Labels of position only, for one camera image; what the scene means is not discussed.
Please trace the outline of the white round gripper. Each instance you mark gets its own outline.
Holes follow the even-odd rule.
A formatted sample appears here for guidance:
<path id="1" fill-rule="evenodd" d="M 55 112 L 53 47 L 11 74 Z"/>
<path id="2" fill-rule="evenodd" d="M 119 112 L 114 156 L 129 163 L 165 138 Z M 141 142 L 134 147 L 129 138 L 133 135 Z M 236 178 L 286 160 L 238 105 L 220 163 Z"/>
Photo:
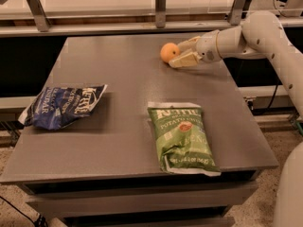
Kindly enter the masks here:
<path id="1" fill-rule="evenodd" d="M 217 48 L 218 34 L 219 31 L 214 30 L 205 33 L 201 37 L 196 36 L 178 43 L 177 46 L 183 53 L 170 60 L 169 66 L 172 68 L 181 68 L 196 66 L 200 60 L 204 62 L 219 61 L 220 55 Z"/>

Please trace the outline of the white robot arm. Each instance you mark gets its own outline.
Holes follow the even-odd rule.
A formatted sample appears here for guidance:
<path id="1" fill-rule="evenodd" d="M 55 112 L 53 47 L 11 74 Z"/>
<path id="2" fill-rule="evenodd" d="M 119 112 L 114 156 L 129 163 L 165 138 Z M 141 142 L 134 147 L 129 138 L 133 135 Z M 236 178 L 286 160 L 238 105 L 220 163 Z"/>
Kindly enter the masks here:
<path id="1" fill-rule="evenodd" d="M 177 47 L 181 53 L 169 59 L 173 68 L 232 57 L 267 59 L 303 117 L 303 55 L 273 13 L 254 12 L 239 26 L 208 32 Z M 282 168 L 273 227 L 303 227 L 303 142 L 293 149 Z"/>

